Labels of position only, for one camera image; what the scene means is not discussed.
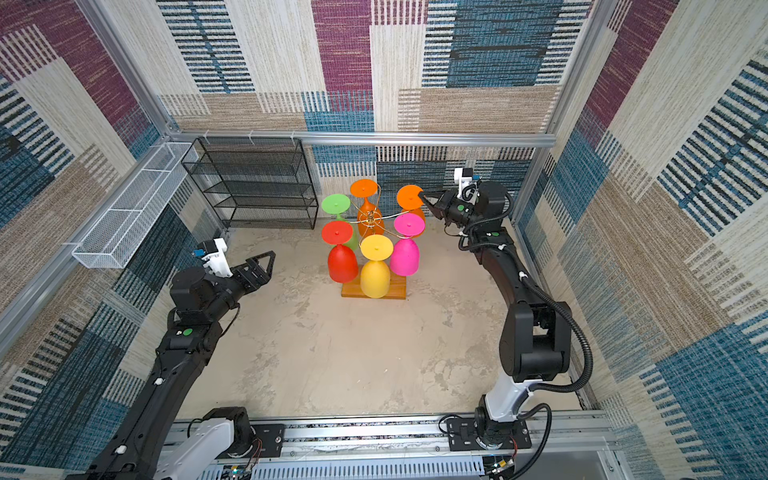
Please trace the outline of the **magenta wine glass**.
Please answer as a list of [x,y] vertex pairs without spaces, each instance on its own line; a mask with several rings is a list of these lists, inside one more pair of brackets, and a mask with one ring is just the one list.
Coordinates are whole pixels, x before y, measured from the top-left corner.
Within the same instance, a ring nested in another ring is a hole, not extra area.
[[394,228],[400,239],[394,245],[390,269],[399,276],[412,276],[420,264],[420,250],[414,238],[424,232],[425,221],[419,215],[405,213],[395,219]]

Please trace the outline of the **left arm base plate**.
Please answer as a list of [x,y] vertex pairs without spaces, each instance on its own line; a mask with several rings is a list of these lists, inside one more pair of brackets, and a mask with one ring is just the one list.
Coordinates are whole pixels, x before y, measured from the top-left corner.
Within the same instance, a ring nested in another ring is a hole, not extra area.
[[252,424],[249,449],[245,459],[279,458],[285,439],[286,425],[282,423]]

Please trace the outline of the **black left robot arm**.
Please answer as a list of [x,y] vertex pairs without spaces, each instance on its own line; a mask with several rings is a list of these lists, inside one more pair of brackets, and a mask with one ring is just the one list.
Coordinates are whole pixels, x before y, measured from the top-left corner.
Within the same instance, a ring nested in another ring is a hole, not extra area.
[[243,407],[215,408],[196,433],[169,457],[160,457],[177,414],[226,333],[220,324],[240,299],[266,285],[273,267],[259,256],[227,266],[223,275],[191,267],[174,275],[174,302],[167,331],[156,350],[149,378],[105,449],[81,473],[83,479],[195,479],[220,454],[237,458],[258,450]]

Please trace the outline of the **yellow wine glass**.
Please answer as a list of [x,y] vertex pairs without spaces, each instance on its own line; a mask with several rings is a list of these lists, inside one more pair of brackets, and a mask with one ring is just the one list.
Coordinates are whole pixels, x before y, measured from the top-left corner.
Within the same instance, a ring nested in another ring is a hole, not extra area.
[[378,299],[388,294],[391,274],[387,260],[393,253],[392,241],[384,235],[366,237],[360,251],[367,260],[360,277],[362,292],[370,298]]

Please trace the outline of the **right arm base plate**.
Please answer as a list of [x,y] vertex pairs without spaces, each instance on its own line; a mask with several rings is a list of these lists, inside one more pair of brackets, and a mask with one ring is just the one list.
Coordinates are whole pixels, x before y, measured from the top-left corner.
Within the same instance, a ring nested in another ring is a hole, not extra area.
[[495,422],[451,417],[441,422],[451,451],[514,450],[532,447],[524,421]]

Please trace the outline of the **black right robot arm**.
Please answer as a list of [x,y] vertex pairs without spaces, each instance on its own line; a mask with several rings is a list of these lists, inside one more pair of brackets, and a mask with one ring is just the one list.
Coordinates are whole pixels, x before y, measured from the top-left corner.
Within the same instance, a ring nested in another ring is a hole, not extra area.
[[570,307],[550,297],[529,275],[503,226],[513,199],[497,182],[482,182],[474,203],[456,189],[420,192],[434,217],[461,229],[458,248],[473,254],[493,278],[506,305],[498,352],[502,373],[481,397],[474,425],[479,445],[497,449],[522,424],[536,391],[571,393],[585,387],[594,357]]

